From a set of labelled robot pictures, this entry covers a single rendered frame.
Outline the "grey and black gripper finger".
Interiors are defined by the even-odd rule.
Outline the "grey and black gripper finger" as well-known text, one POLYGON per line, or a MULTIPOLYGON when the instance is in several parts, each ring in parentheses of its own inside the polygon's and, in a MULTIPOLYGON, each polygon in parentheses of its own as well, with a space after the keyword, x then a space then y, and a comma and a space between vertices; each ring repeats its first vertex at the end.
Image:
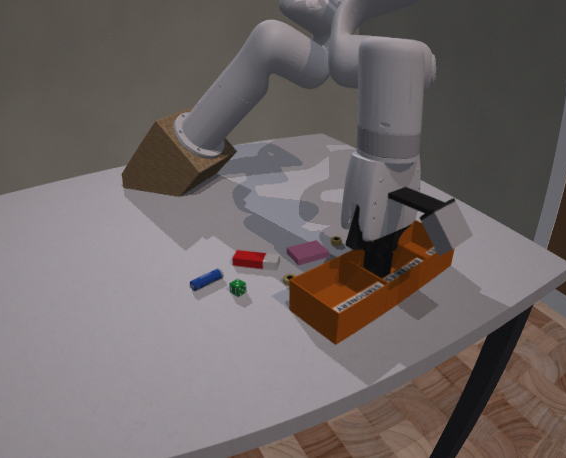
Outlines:
POLYGON ((385 257, 383 253, 383 237, 374 240, 374 243, 366 242, 362 239, 362 232, 359 226, 359 213, 360 208, 356 205, 348 237, 346 240, 346 246, 352 250, 364 250, 364 264, 363 268, 373 272, 380 278, 383 277, 385 257))
POLYGON ((390 274, 391 266, 392 266, 392 259, 393 259, 392 251, 394 252, 397 249, 400 236, 410 226, 411 225, 383 237, 383 253, 382 253, 382 255, 385 257, 383 277, 390 274))

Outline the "green die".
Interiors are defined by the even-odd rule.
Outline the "green die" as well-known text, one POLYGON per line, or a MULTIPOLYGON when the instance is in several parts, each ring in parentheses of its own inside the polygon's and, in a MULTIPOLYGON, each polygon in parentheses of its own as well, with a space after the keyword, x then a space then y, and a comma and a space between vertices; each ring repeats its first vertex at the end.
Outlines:
POLYGON ((230 293, 236 295, 237 297, 246 293, 246 283, 240 279, 232 281, 230 284, 230 293))

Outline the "pink block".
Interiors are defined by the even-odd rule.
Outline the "pink block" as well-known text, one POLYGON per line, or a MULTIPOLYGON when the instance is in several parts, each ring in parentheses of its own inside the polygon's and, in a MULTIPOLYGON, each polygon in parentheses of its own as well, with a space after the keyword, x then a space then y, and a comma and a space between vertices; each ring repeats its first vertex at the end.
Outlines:
POLYGON ((329 251, 317 240, 287 247, 287 254, 297 265, 329 257, 329 251))

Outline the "blue cylinder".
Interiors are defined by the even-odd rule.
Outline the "blue cylinder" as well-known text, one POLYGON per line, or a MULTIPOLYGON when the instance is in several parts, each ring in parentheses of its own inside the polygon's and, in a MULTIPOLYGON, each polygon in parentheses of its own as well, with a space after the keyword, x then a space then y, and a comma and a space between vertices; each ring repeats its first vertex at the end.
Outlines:
POLYGON ((192 288, 193 291, 196 291, 208 284, 211 284, 221 278, 224 277, 223 271, 218 268, 215 269, 203 276, 200 276, 192 281, 190 281, 190 287, 192 288))

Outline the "red and white eraser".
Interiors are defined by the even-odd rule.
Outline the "red and white eraser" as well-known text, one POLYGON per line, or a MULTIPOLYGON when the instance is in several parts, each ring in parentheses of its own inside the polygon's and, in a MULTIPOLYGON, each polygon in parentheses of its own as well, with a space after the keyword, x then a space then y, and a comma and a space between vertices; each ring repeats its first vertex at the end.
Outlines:
POLYGON ((232 261, 233 266, 277 271, 280 264, 280 254, 237 250, 232 261))

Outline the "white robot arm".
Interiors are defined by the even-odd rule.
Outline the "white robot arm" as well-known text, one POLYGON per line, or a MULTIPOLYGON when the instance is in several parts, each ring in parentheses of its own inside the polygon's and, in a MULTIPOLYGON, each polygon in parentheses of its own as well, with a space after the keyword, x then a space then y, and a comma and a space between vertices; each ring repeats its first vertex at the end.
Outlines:
MULTIPOLYGON (((177 117, 177 139, 191 153, 215 158, 265 96, 271 74, 305 89, 331 75, 338 85, 358 89, 360 151, 390 159, 418 156, 423 93, 435 81, 435 55, 417 40, 353 35, 364 22, 417 1, 280 0, 280 11, 312 39, 281 21, 259 23, 191 112, 177 117)), ((419 218, 438 256, 473 236, 454 198, 443 202, 408 187, 388 198, 424 213, 419 218)))

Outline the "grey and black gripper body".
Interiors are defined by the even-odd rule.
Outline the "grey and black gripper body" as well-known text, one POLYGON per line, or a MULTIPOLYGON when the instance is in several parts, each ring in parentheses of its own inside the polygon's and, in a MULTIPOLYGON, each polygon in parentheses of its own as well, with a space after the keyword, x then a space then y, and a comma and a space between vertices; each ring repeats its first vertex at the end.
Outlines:
POLYGON ((357 148, 351 154, 345 179, 342 228, 350 229, 356 204, 360 208, 359 226, 364 241, 379 239, 411 225, 418 210, 389 199, 388 193, 404 187, 420 192, 420 183, 420 154, 409 159, 390 159, 357 148))

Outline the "orange-brown three-compartment bin rack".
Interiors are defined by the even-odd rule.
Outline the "orange-brown three-compartment bin rack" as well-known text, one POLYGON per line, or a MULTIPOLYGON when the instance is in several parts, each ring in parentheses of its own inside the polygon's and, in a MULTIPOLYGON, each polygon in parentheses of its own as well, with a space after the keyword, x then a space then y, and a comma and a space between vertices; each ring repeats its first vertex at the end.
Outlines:
POLYGON ((289 279, 289 310, 336 345, 451 266, 454 249, 438 256, 416 220, 392 251, 390 274, 366 270, 365 251, 351 250, 289 279))

